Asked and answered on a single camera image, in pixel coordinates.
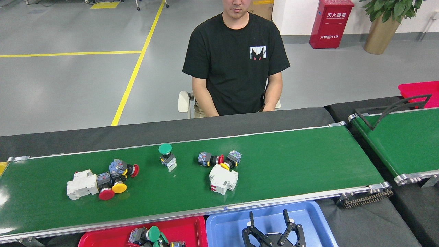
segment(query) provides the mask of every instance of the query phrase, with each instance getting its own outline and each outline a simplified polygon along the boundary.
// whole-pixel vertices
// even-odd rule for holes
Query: chain
[[[344,200],[343,202],[343,207],[344,208],[352,208],[352,207],[356,207],[356,206],[361,206],[361,205],[366,205],[366,204],[370,204],[370,203],[374,203],[377,202],[379,200],[382,200],[384,198],[388,198],[391,197],[393,195],[393,191],[392,190],[386,190],[384,192],[381,193],[376,193],[370,196],[365,196],[363,198],[359,198],[359,199],[355,199],[355,200]]]

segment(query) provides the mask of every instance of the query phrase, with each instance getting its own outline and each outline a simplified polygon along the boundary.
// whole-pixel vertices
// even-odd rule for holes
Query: man's chin
[[[241,11],[239,13],[232,12],[229,15],[233,19],[240,19],[240,18],[242,18],[245,15],[245,11]]]

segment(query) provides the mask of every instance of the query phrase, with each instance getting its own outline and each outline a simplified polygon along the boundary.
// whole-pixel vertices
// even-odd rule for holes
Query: wall baseboard
[[[422,33],[395,33],[392,40],[419,41]],[[311,35],[284,35],[284,44],[307,44]],[[365,42],[367,33],[343,34],[341,42]],[[439,32],[426,33],[423,40],[439,40]]]

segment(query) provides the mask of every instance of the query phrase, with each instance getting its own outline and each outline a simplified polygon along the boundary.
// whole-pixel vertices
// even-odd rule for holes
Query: man's hand
[[[263,112],[274,111],[282,93],[282,72],[268,76],[267,90],[265,91],[265,106]]]
[[[206,79],[192,77],[192,91],[198,106],[204,111],[206,116],[219,116],[212,97],[206,88]]]

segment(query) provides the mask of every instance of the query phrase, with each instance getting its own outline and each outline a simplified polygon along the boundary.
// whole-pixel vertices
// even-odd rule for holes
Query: cardboard box
[[[250,8],[248,8],[248,11],[271,21],[273,4],[274,0],[254,0],[252,1]]]

